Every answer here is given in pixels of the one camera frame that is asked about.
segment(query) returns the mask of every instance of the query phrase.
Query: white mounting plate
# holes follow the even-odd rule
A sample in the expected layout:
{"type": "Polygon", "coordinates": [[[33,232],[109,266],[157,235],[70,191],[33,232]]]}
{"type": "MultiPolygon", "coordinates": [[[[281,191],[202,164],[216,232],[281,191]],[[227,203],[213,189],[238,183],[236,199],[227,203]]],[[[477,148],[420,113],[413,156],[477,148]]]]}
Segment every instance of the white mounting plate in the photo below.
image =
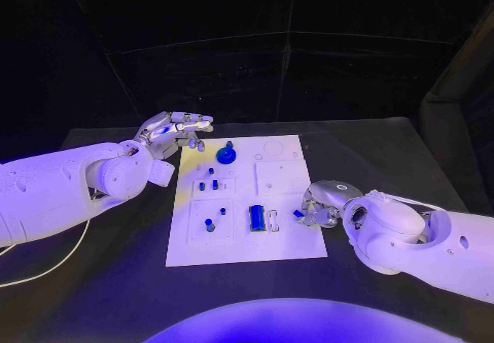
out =
{"type": "Polygon", "coordinates": [[[320,227],[299,225],[294,216],[311,184],[298,136],[204,139],[204,144],[203,153],[181,150],[166,266],[327,257],[320,227]],[[220,164],[216,151],[227,141],[236,160],[220,164]],[[212,189],[215,179],[217,190],[212,189]],[[251,231],[252,205],[265,207],[262,232],[251,231]],[[271,210],[276,210],[278,232],[269,230],[271,210]],[[207,218],[215,224],[212,233],[203,223],[207,218]]]}

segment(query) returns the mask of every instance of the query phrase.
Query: blue round object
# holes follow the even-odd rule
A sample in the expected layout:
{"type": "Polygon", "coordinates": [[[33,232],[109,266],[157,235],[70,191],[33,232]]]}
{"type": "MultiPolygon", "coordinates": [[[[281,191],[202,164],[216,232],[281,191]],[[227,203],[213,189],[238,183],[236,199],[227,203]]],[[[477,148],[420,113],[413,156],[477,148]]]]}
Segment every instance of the blue round object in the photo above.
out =
{"type": "Polygon", "coordinates": [[[216,153],[216,159],[220,164],[230,164],[235,161],[235,158],[236,152],[229,146],[219,149],[216,153]]]}

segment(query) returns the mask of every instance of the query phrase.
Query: white robotic arm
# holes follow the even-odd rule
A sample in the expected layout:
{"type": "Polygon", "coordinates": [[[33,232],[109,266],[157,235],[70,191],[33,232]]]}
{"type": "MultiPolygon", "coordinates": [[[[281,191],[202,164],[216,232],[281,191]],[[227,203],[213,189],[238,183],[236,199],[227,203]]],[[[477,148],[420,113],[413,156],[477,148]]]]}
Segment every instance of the white robotic arm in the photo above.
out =
{"type": "Polygon", "coordinates": [[[311,184],[298,221],[334,227],[338,218],[357,257],[387,275],[405,272],[432,286],[494,303],[494,218],[449,212],[344,182],[311,184]],[[315,211],[308,214],[312,204],[315,211]],[[418,213],[406,204],[432,209],[418,213]]]}
{"type": "Polygon", "coordinates": [[[132,140],[3,164],[0,247],[69,229],[135,197],[148,181],[166,187],[174,167],[161,159],[179,146],[203,151],[196,131],[212,131],[212,122],[209,116],[161,112],[145,121],[132,140]]]}

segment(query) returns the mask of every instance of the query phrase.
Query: white cable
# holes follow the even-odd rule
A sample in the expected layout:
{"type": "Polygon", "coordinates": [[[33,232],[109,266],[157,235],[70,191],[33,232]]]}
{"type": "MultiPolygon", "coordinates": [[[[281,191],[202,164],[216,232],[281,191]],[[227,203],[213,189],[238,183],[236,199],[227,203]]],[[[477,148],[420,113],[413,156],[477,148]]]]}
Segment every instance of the white cable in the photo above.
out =
{"type": "Polygon", "coordinates": [[[17,244],[11,245],[3,252],[0,252],[0,256],[16,246],[17,244]]]}
{"type": "Polygon", "coordinates": [[[62,263],[69,259],[70,255],[73,254],[76,248],[79,247],[79,244],[82,242],[82,239],[85,238],[85,232],[88,231],[88,226],[89,226],[89,221],[91,219],[88,219],[88,222],[85,223],[85,230],[82,232],[81,238],[79,238],[79,242],[75,244],[75,247],[72,249],[72,251],[69,252],[69,254],[65,256],[65,259],[59,262],[59,264],[52,267],[52,269],[49,269],[45,273],[40,273],[39,275],[36,275],[34,277],[29,277],[27,279],[10,282],[7,284],[0,284],[0,288],[7,287],[7,286],[13,286],[14,284],[22,284],[23,282],[27,282],[30,280],[34,280],[36,278],[42,277],[43,275],[46,275],[49,272],[52,272],[60,265],[62,263]]]}

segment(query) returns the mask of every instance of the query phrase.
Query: gray table surface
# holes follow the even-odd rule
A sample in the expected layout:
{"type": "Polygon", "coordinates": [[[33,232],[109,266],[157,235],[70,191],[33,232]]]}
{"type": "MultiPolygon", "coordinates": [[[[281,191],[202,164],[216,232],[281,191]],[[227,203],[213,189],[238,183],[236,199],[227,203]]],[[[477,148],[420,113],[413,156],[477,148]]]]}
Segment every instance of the gray table surface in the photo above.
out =
{"type": "MultiPolygon", "coordinates": [[[[122,141],[135,128],[75,129],[63,149],[122,141]]],[[[312,181],[335,179],[465,212],[465,206],[405,118],[223,124],[202,138],[298,134],[312,181]]],[[[179,167],[180,154],[168,159],[179,167]]],[[[328,257],[164,268],[174,186],[148,184],[98,216],[78,251],[46,277],[0,289],[0,339],[140,342],[194,314],[252,299],[331,299],[384,310],[469,342],[494,337],[494,306],[387,276],[356,257],[343,227],[324,229],[328,257]]],[[[45,271],[83,226],[17,246],[0,258],[0,282],[45,271]]]]}

